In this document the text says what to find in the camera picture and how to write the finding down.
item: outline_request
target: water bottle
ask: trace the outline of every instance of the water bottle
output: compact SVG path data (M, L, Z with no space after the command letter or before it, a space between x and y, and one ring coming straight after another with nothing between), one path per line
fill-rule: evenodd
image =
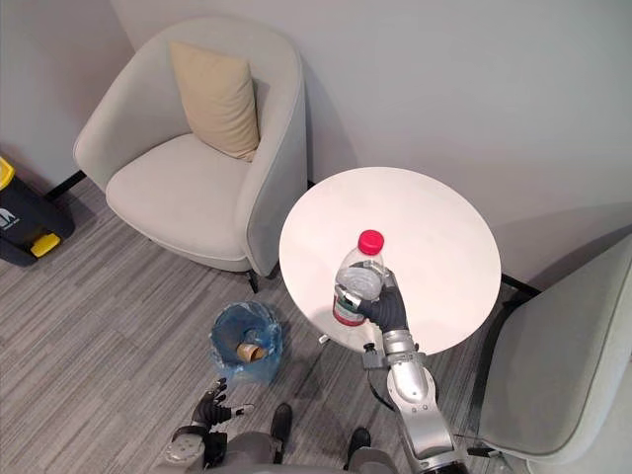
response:
M372 301L379 298L384 281L384 262L380 252L384 237L376 230L365 230L357 239L357 247L351 250L336 273L336 284L354 296ZM354 311L346 302L334 296L334 317L347 326L359 326L364 316Z

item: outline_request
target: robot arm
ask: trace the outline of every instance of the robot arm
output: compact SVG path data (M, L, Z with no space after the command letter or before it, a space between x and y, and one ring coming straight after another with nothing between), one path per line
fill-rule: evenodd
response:
M337 288L346 296L344 288ZM424 367L424 355L408 330L404 300L392 272L386 271L377 301L348 303L382 331L388 392L400 415L400 429L409 464L415 474L467 474L462 454L436 405L433 377Z
M253 405L223 407L226 379L220 378L197 402L191 424L176 430L161 462L152 474L198 473L218 465L226 451L226 433L212 432L215 425L250 413Z

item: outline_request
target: white wall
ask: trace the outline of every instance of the white wall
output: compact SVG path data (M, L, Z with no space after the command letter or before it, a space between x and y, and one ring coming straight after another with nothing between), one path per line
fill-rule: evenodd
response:
M0 153L48 191L133 49L109 0L1 0Z
M545 286L632 231L632 2L112 1L135 47L213 13L285 32L311 177L435 177L485 216L513 277Z

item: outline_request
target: cardboard tube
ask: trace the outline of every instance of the cardboard tube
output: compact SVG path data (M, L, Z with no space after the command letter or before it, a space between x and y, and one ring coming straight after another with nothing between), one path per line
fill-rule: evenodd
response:
M240 344L237 346L237 356L244 362L254 362L264 358L268 351L254 344Z

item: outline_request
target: chair armrest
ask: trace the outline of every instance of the chair armrest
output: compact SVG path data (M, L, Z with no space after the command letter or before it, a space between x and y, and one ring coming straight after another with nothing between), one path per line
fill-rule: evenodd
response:
M276 98L260 122L261 141L235 211L240 244L262 276L277 264L283 223L307 190L305 96L298 53L296 61L294 90Z
M123 69L79 134L74 158L103 191L123 166L190 132L166 43L144 45Z

